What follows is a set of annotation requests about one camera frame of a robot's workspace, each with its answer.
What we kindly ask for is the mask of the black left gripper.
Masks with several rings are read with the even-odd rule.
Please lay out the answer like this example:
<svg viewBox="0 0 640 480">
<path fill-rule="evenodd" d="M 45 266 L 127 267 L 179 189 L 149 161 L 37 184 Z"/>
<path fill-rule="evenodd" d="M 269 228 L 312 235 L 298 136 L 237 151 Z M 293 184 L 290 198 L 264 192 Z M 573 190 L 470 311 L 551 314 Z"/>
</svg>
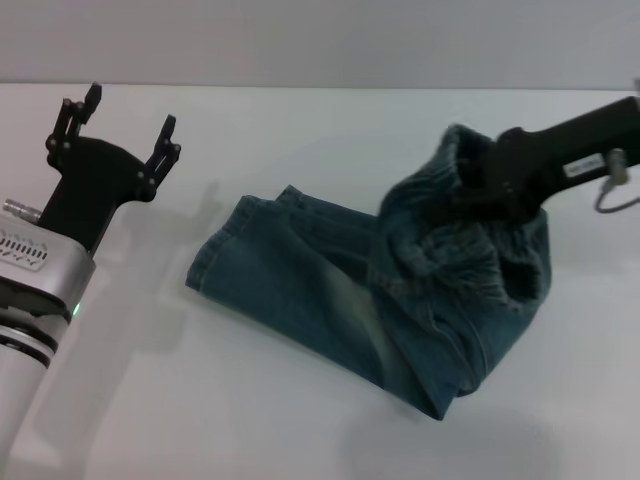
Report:
<svg viewBox="0 0 640 480">
<path fill-rule="evenodd" d="M 93 83 L 82 101 L 64 98 L 48 151 L 66 144 L 57 170 L 61 179 L 45 206 L 39 226 L 69 237 L 87 251 L 95 251 L 116 212 L 123 204 L 149 202 L 180 157 L 181 146 L 172 142 L 176 118 L 168 115 L 153 153 L 143 164 L 126 150 L 106 141 L 79 137 L 102 98 L 102 86 Z"/>
</svg>

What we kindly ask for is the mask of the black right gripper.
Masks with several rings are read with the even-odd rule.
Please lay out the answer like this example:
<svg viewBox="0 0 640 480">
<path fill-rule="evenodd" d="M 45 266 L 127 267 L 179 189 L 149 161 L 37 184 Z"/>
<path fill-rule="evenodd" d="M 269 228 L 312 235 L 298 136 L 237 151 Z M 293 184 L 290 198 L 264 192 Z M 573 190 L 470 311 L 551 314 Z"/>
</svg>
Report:
<svg viewBox="0 0 640 480">
<path fill-rule="evenodd" d="M 514 128 L 481 157 L 476 188 L 427 205 L 434 225 L 528 221 L 555 194 L 603 177 L 602 196 L 639 164 L 639 98 L 629 96 L 545 130 Z"/>
</svg>

